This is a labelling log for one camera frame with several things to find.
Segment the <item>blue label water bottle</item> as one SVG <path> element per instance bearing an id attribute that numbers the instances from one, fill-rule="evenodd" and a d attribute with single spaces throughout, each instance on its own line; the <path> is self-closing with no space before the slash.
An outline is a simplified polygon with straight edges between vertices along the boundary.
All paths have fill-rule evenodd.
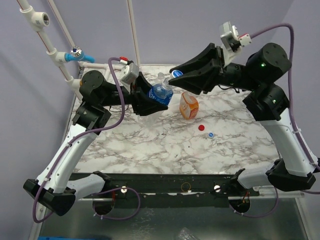
<path id="1" fill-rule="evenodd" d="M 174 94 L 173 92 L 173 86 L 169 84 L 169 77 L 166 77 L 162 83 L 155 84 L 150 91 L 148 92 L 147 96 L 153 100 L 156 100 L 157 102 L 168 106 L 172 96 Z M 147 125 L 148 127 L 152 126 L 158 118 L 162 115 L 163 111 L 155 112 L 151 115 L 147 116 L 139 116 L 138 121 L 142 124 Z"/>

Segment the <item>orange plastic jar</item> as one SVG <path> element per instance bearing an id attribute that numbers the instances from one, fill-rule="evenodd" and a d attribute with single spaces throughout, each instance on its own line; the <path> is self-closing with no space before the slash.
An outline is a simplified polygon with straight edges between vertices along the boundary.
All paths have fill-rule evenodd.
<path id="1" fill-rule="evenodd" d="M 179 111 L 185 120 L 194 119 L 199 111 L 199 103 L 196 97 L 188 91 L 181 94 Z"/>

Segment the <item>red bottle cap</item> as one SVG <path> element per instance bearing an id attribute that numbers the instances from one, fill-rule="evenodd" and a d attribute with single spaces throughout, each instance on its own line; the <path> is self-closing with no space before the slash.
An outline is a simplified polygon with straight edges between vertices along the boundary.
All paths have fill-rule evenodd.
<path id="1" fill-rule="evenodd" d="M 198 126 L 198 129 L 199 129 L 200 131 L 204 131 L 204 130 L 205 130 L 205 126 L 201 124 L 201 125 Z"/>

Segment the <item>clear bottle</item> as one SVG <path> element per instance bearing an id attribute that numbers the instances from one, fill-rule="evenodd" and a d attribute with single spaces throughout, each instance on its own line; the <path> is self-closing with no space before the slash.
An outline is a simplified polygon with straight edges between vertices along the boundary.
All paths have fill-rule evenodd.
<path id="1" fill-rule="evenodd" d="M 164 82 L 164 80 L 166 79 L 166 76 L 164 75 L 164 73 L 159 72 L 156 78 L 156 83 L 157 84 L 162 84 Z"/>

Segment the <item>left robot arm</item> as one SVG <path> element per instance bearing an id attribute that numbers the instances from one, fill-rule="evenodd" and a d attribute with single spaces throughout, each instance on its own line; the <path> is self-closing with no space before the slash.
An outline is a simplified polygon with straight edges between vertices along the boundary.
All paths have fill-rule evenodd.
<path id="1" fill-rule="evenodd" d="M 83 75 L 79 91 L 82 103 L 76 110 L 64 142 L 45 170 L 37 178 L 27 179 L 23 185 L 23 189 L 34 199 L 33 216 L 36 215 L 37 204 L 63 216 L 81 198 L 93 194 L 104 198 L 110 194 L 111 178 L 100 171 L 70 180 L 83 153 L 98 135 L 122 122 L 119 119 L 113 125 L 106 126 L 112 115 L 106 106 L 120 105 L 124 109 L 131 105 L 135 114 L 148 116 L 167 110 L 173 95 L 160 83 L 154 86 L 149 84 L 141 72 L 126 89 L 119 83 L 107 82 L 98 70 Z"/>

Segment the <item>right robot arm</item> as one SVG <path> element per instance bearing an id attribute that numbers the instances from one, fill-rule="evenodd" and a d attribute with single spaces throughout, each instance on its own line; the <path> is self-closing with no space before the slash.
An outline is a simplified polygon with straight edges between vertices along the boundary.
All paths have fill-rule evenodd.
<path id="1" fill-rule="evenodd" d="M 285 50 L 267 43 L 252 54 L 245 65 L 225 64 L 222 49 L 209 44 L 193 59 L 181 64 L 181 75 L 169 84 L 195 95 L 208 93 L 215 86 L 248 91 L 243 99 L 248 111 L 271 136 L 281 154 L 273 165 L 241 169 L 230 183 L 230 191 L 241 196 L 256 186 L 272 185 L 284 191 L 306 191 L 316 181 L 319 159 L 308 148 L 290 119 L 290 101 L 276 81 L 291 69 Z"/>

